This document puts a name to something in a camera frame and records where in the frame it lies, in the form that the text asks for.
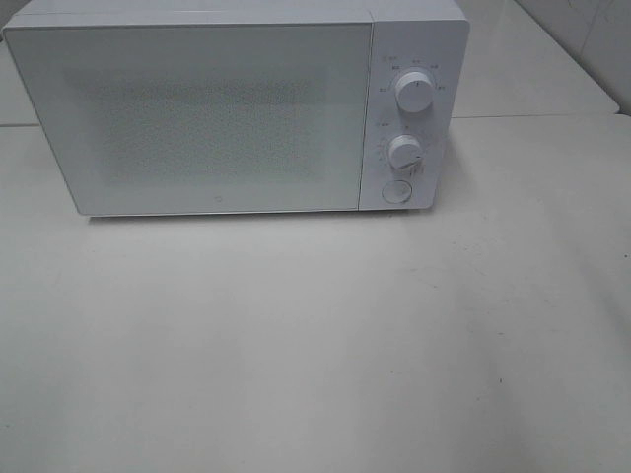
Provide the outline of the white microwave knob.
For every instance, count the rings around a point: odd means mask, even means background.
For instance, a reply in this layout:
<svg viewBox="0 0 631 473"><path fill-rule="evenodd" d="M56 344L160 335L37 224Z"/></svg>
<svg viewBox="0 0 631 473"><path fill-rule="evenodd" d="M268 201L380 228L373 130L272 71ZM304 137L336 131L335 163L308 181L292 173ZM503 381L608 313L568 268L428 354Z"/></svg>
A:
<svg viewBox="0 0 631 473"><path fill-rule="evenodd" d="M422 112L432 104L434 89L433 78L426 71L406 71L395 83L397 105L408 113Z"/></svg>
<svg viewBox="0 0 631 473"><path fill-rule="evenodd" d="M386 154L393 169L403 170L414 167L421 161L423 149L416 137L399 135L389 142Z"/></svg>

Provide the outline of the white microwave oven body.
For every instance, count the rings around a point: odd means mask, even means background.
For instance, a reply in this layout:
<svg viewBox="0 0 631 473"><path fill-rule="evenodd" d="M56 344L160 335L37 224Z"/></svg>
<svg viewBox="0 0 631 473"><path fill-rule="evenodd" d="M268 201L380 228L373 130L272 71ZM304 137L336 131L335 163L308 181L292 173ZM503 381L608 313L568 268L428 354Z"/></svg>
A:
<svg viewBox="0 0 631 473"><path fill-rule="evenodd" d="M468 21L453 1L32 1L8 21L2 35L10 52L6 33L11 29L337 24L367 24L372 29L357 206L184 215L427 209L435 198L469 35ZM397 79L410 70L426 71L435 85L432 104L418 113L401 110L395 99ZM416 166L390 166L386 149L399 135L419 140L423 155ZM389 204L382 197L384 186L394 180L412 186L404 204Z"/></svg>

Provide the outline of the round door release button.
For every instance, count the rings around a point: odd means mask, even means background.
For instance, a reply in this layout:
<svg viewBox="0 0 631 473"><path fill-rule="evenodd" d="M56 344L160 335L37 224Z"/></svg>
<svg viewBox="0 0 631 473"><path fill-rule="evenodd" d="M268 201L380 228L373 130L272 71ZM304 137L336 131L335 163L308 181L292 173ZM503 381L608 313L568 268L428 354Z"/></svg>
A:
<svg viewBox="0 0 631 473"><path fill-rule="evenodd" d="M404 204L411 196L412 186L405 180L388 182L382 190L382 197L389 204Z"/></svg>

